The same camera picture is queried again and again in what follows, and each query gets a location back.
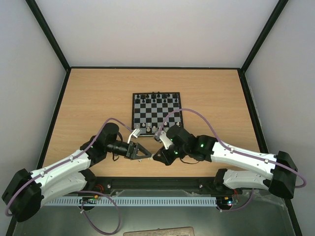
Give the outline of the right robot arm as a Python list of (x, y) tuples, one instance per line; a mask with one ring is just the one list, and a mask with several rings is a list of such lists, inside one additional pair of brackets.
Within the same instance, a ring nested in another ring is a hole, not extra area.
[(297, 167), (284, 151), (276, 155), (253, 152), (220, 142), (211, 136), (194, 136), (177, 125), (167, 131), (158, 131), (154, 139), (163, 147), (153, 159), (166, 166), (177, 158), (189, 156), (199, 162), (218, 162), (242, 168), (241, 171), (218, 170), (214, 186), (219, 192), (255, 188), (267, 190), (283, 199), (294, 197)]

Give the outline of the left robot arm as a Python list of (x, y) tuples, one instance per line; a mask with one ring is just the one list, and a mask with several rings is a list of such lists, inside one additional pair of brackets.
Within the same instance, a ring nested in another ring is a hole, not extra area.
[(31, 172), (17, 171), (1, 197), (6, 204), (5, 215), (23, 222), (58, 197), (81, 190), (91, 191), (96, 177), (90, 167), (104, 160), (108, 153), (129, 160), (152, 156), (140, 143), (124, 142), (119, 127), (107, 122), (68, 157)]

